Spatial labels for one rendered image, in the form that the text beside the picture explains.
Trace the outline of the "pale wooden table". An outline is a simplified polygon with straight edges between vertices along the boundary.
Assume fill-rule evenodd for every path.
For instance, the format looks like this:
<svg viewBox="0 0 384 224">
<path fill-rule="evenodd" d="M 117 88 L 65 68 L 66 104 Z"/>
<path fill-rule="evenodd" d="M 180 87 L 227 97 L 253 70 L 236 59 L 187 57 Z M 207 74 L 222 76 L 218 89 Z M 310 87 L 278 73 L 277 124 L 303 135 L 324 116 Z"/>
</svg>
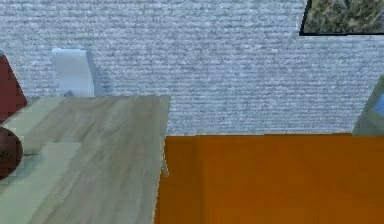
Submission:
<svg viewBox="0 0 384 224">
<path fill-rule="evenodd" d="M 170 99 L 42 97 L 4 122 L 25 154 L 0 224 L 153 224 Z"/>
</svg>

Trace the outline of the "pale grey-green furniture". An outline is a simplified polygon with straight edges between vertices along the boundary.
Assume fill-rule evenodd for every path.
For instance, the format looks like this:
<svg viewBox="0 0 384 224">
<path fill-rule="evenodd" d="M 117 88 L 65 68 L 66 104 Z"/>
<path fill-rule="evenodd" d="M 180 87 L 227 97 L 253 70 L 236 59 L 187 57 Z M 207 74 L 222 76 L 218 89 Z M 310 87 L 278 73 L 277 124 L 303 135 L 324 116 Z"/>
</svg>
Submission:
<svg viewBox="0 0 384 224">
<path fill-rule="evenodd" d="M 384 136 L 384 75 L 381 75 L 352 130 L 353 136 Z"/>
</svg>

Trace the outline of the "black framed picture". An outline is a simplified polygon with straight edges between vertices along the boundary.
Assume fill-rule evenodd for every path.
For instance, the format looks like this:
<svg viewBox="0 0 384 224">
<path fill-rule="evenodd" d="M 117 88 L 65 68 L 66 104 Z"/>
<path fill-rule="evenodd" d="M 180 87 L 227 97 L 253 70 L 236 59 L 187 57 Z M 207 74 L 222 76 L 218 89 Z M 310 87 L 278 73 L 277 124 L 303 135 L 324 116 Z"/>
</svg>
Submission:
<svg viewBox="0 0 384 224">
<path fill-rule="evenodd" d="M 300 26 L 303 36 L 384 33 L 384 0 L 308 0 Z"/>
</svg>

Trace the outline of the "dark red object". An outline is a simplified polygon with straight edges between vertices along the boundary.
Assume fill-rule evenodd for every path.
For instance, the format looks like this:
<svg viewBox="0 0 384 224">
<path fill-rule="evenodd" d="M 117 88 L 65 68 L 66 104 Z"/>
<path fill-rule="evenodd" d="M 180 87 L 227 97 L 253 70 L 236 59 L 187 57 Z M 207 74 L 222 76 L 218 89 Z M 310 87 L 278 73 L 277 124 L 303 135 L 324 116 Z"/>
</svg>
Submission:
<svg viewBox="0 0 384 224">
<path fill-rule="evenodd" d="M 0 123 L 3 123 L 26 105 L 27 99 L 9 61 L 6 55 L 0 52 Z"/>
</svg>

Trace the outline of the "dark brown ball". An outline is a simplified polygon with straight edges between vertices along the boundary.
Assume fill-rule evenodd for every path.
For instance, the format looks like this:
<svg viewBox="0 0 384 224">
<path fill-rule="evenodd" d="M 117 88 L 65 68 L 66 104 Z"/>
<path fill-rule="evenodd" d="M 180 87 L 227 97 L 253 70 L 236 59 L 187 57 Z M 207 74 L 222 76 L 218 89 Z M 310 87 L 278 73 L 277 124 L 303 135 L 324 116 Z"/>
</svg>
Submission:
<svg viewBox="0 0 384 224">
<path fill-rule="evenodd" d="M 8 177 L 21 163 L 23 147 L 20 139 L 0 126 L 0 180 Z"/>
</svg>

